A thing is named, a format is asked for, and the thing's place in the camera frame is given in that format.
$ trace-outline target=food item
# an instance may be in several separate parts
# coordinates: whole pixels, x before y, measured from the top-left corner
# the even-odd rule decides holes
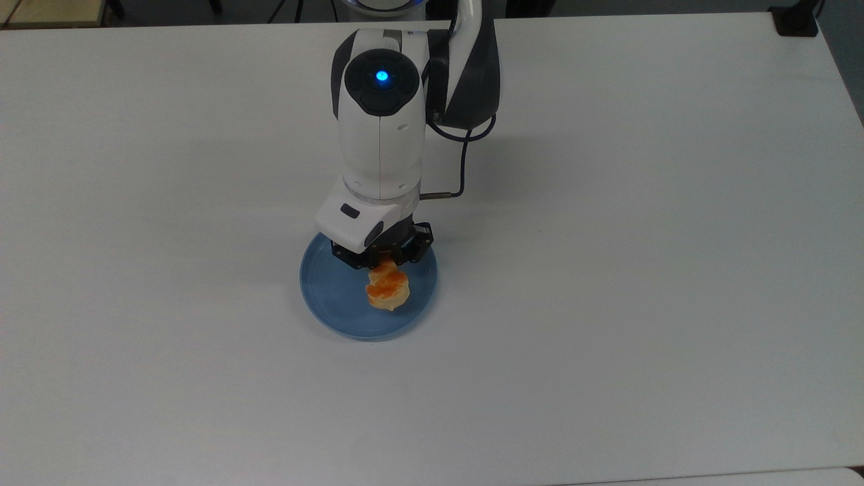
[[[398,270],[389,254],[382,255],[378,266],[369,271],[366,295],[372,307],[390,311],[408,300],[408,275]]]

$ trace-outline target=button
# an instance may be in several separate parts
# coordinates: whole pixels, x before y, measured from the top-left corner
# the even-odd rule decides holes
[[[356,220],[357,217],[360,216],[360,212],[357,209],[354,209],[347,204],[343,204],[340,210],[342,211],[342,213],[344,213],[346,216],[353,220]]]
[[[399,91],[407,95],[409,99],[414,98],[414,93],[417,91],[417,84],[412,83],[411,80],[405,80],[401,85],[399,85]]]
[[[364,62],[352,62],[345,71],[345,82],[348,88],[352,91],[357,91],[363,87],[363,68]]]
[[[360,102],[363,103],[363,106],[365,106],[370,114],[378,116],[391,115],[401,105],[395,93],[375,93],[368,91],[360,95]]]

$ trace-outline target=black clamp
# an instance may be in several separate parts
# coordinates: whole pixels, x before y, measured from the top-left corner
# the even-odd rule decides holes
[[[409,217],[377,237],[362,253],[354,253],[332,241],[330,246],[334,257],[359,270],[375,268],[381,255],[385,253],[390,254],[396,265],[417,263],[432,246],[433,241],[435,237],[432,235],[432,226],[428,223],[414,223]]]

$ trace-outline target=blue plate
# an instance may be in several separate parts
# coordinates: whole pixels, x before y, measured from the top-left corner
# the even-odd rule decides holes
[[[394,311],[369,305],[369,269],[354,270],[330,251],[330,239],[318,233],[306,248],[300,265],[300,290],[309,310],[328,328],[348,337],[378,340],[404,331],[426,309],[438,280],[432,248],[419,263],[406,263],[410,295]]]

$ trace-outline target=white robot link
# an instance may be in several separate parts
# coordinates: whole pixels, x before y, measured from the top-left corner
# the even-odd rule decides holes
[[[500,93],[498,43],[488,0],[460,0],[448,30],[360,29],[334,55],[333,111],[339,120],[342,174],[315,216],[333,255],[360,269],[388,252],[416,263],[433,241],[416,224],[426,125],[467,144],[494,123]],[[472,130],[454,137],[439,127]]]

